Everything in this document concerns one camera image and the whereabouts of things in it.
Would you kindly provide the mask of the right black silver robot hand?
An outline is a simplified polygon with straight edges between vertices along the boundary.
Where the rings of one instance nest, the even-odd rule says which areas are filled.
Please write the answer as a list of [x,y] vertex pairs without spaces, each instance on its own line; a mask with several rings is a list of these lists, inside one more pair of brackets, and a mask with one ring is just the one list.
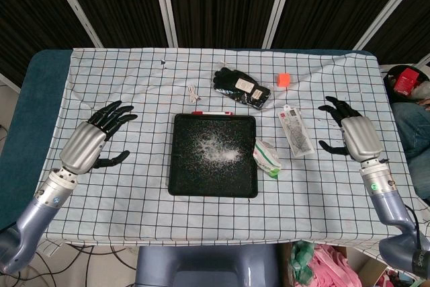
[[347,102],[336,97],[326,96],[333,106],[319,106],[319,110],[328,112],[342,131],[343,147],[332,147],[323,140],[319,145],[332,155],[349,155],[354,161],[363,163],[377,159],[383,150],[382,143],[371,120],[354,110]]

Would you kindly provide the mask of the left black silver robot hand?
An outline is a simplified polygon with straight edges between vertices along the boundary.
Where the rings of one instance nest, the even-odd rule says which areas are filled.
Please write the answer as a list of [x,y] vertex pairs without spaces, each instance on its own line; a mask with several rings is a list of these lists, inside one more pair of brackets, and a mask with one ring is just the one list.
[[127,122],[137,118],[132,114],[133,106],[123,106],[120,100],[94,112],[75,129],[60,153],[62,168],[69,173],[82,175],[92,169],[114,167],[130,154],[125,150],[118,156],[100,157],[107,141]]

